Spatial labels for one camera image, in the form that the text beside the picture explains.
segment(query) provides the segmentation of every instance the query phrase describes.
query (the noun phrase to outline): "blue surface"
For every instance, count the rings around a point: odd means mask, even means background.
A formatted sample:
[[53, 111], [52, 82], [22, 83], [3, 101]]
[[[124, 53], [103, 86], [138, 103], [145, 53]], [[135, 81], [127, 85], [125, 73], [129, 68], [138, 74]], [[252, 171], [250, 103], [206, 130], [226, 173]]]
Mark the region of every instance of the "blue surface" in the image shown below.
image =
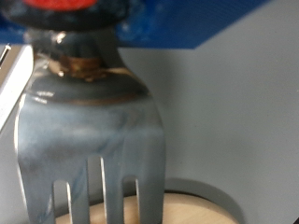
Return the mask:
[[[194, 49], [268, 1], [131, 0], [131, 16], [117, 25], [117, 36], [120, 46]], [[23, 32], [0, 17], [0, 43], [22, 43]]]

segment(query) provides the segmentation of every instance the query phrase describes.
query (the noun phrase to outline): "fork neck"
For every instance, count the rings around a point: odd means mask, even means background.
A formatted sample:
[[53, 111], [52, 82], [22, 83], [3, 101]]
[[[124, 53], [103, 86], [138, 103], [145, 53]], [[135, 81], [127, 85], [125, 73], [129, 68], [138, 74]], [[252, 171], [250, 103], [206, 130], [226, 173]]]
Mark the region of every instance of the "fork neck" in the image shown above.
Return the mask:
[[54, 32], [31, 29], [26, 40], [35, 56], [49, 61], [53, 74], [93, 81], [110, 68], [125, 67], [110, 28], [91, 32]]

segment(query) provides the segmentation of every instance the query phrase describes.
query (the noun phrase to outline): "wooden surface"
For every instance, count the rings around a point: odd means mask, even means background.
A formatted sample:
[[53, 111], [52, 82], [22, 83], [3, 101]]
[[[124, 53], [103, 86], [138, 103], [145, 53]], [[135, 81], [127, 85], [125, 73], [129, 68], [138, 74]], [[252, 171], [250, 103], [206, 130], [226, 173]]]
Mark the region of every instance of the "wooden surface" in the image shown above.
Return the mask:
[[[138, 224], [136, 197], [124, 200], [125, 224]], [[69, 224], [69, 216], [58, 217], [56, 224]], [[237, 224], [225, 210], [207, 200], [182, 195], [165, 194], [164, 224]], [[91, 224], [106, 224], [103, 204], [91, 206]]]

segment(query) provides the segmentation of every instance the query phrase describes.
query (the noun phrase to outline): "fork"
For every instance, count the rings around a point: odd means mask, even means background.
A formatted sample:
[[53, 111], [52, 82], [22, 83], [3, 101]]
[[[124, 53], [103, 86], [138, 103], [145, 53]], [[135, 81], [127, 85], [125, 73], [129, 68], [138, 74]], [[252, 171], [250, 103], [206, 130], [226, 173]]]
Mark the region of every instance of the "fork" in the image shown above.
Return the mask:
[[90, 157], [101, 159], [107, 224], [124, 223], [126, 177], [136, 181], [140, 223], [162, 223], [163, 126], [113, 33], [31, 30], [27, 39], [39, 56], [20, 100], [15, 148], [30, 223], [55, 223], [57, 180], [67, 183], [71, 223], [90, 223]]

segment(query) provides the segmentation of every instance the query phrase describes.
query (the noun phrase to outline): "red cap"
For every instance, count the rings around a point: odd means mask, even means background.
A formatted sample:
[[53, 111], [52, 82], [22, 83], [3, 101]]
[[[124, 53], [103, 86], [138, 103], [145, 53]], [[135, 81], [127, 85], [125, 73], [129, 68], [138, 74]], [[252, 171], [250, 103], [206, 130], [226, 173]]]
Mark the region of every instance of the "red cap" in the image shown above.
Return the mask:
[[54, 11], [73, 11], [91, 7], [97, 0], [23, 0], [31, 7]]

